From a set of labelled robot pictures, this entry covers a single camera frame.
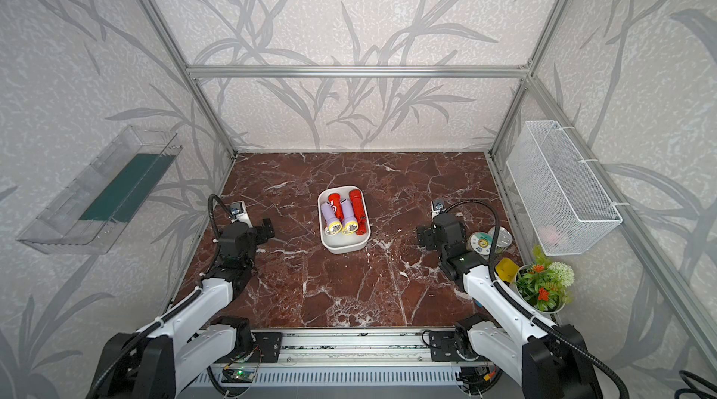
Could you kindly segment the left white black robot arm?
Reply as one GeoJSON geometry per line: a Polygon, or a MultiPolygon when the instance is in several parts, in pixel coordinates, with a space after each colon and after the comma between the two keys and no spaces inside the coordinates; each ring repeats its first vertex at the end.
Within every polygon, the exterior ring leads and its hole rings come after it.
{"type": "Polygon", "coordinates": [[[213,373],[217,361],[276,361],[281,337],[255,337],[246,318],[220,317],[252,278],[259,246],[274,238],[268,218],[253,225],[243,202],[226,205],[211,195],[207,208],[230,218],[219,228],[211,215],[215,253],[191,294],[132,334],[117,334],[104,346],[90,398],[174,398],[197,377],[213,373]]]}

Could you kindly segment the white plastic storage box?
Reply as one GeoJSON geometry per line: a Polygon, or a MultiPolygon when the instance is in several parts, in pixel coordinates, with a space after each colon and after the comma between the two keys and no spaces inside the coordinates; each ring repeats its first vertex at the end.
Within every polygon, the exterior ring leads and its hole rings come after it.
{"type": "Polygon", "coordinates": [[[367,247],[371,224],[362,190],[342,186],[323,191],[317,198],[321,243],[332,254],[352,253],[367,247]]]}

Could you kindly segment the red flashlight long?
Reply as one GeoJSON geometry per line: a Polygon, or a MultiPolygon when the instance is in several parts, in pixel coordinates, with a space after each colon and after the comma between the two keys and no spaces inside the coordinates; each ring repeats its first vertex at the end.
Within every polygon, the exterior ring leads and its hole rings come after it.
{"type": "Polygon", "coordinates": [[[357,219],[358,230],[356,234],[358,236],[364,236],[367,233],[367,215],[365,211],[363,194],[360,189],[353,189],[349,193],[349,199],[352,204],[354,216],[357,219]]]}

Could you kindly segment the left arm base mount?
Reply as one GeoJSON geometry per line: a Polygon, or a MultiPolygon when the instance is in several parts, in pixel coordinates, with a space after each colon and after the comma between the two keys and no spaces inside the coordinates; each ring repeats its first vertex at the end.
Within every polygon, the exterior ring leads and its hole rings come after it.
{"type": "Polygon", "coordinates": [[[253,332],[254,343],[244,355],[225,355],[218,359],[214,365],[235,364],[276,364],[279,360],[282,339],[281,332],[253,332]]]}

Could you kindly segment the purple flashlight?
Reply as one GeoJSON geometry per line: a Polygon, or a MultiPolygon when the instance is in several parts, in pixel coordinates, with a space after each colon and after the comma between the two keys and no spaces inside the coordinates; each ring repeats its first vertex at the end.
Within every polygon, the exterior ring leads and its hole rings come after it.
{"type": "Polygon", "coordinates": [[[342,199],[341,205],[343,208],[344,219],[342,221],[344,235],[355,234],[359,230],[359,223],[355,216],[354,208],[349,199],[342,199]]]}
{"type": "Polygon", "coordinates": [[[328,236],[340,233],[343,229],[341,220],[337,217],[334,207],[331,203],[323,203],[320,206],[321,214],[326,222],[325,232],[328,236]]]}

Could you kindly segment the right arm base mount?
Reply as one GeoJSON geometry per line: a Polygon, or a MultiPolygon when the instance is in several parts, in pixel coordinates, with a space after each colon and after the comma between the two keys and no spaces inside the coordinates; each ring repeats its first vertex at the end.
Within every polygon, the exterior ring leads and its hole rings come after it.
{"type": "Polygon", "coordinates": [[[489,359],[479,355],[461,355],[457,347],[454,331],[426,330],[422,341],[429,348],[434,363],[489,363],[489,359]]]}

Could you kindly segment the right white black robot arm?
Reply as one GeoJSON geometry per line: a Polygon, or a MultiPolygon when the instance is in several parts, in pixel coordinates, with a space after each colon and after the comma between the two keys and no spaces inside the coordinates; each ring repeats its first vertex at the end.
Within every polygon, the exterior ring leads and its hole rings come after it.
{"type": "Polygon", "coordinates": [[[625,382],[587,350],[573,326],[541,315],[499,278],[495,245],[487,257],[467,249],[467,228],[444,201],[433,201],[431,225],[418,227],[416,238],[420,248],[438,253],[444,275],[490,315],[487,321],[457,324],[462,358],[491,361],[521,386],[526,398],[601,398],[599,372],[619,397],[629,396],[625,382]]]}

